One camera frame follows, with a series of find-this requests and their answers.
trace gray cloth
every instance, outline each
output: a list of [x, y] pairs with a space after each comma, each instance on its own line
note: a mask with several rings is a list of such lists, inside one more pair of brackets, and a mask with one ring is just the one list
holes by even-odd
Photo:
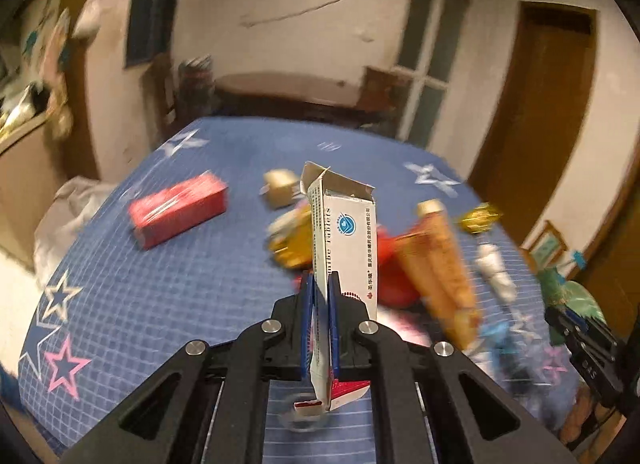
[[58, 190], [35, 232], [33, 263], [40, 288], [47, 285], [66, 251], [114, 188], [112, 184], [75, 177]]

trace blue circular logo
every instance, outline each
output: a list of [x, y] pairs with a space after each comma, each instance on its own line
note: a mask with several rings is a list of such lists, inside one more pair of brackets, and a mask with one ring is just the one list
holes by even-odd
[[341, 214], [338, 217], [338, 231], [348, 237], [351, 236], [356, 232], [356, 221], [349, 215]]

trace beige star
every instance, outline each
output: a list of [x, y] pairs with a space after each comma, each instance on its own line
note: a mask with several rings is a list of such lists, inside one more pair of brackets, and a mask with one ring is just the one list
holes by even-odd
[[[66, 323], [66, 302], [69, 301], [73, 296], [78, 294], [82, 287], [68, 287], [67, 278], [69, 276], [68, 269], [65, 270], [65, 274], [62, 275], [58, 284], [55, 287], [45, 287], [44, 294], [47, 296], [49, 303], [47, 303], [47, 308], [42, 314], [42, 318], [45, 319], [48, 316], [51, 316], [54, 312], [58, 314], [60, 319]], [[65, 297], [60, 301], [60, 294], [65, 295]]]

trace picture frame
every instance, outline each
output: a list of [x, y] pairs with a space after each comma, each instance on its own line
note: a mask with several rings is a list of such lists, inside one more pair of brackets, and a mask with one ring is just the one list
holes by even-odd
[[542, 270], [557, 263], [567, 250], [568, 246], [560, 231], [546, 220], [542, 232], [533, 241], [527, 252], [538, 270]]

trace window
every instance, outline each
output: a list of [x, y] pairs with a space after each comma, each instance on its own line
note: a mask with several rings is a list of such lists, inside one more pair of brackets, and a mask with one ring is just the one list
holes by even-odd
[[411, 0], [396, 70], [412, 78], [397, 137], [426, 148], [449, 87], [469, 0]]

